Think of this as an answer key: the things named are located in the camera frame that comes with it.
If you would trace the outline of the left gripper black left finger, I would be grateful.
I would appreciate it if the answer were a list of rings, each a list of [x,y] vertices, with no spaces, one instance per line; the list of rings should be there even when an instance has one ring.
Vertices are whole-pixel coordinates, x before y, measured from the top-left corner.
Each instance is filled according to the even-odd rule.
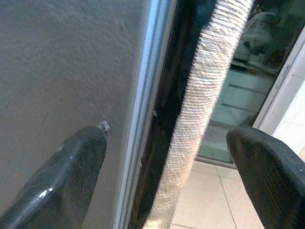
[[[80,229],[107,150],[97,126],[67,138],[0,217],[2,229]]]

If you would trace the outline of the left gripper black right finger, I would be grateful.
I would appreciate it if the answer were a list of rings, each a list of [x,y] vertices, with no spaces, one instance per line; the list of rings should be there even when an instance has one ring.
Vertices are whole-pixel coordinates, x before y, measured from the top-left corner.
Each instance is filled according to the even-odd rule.
[[[266,229],[305,227],[305,163],[284,142],[248,126],[226,135],[246,193]]]

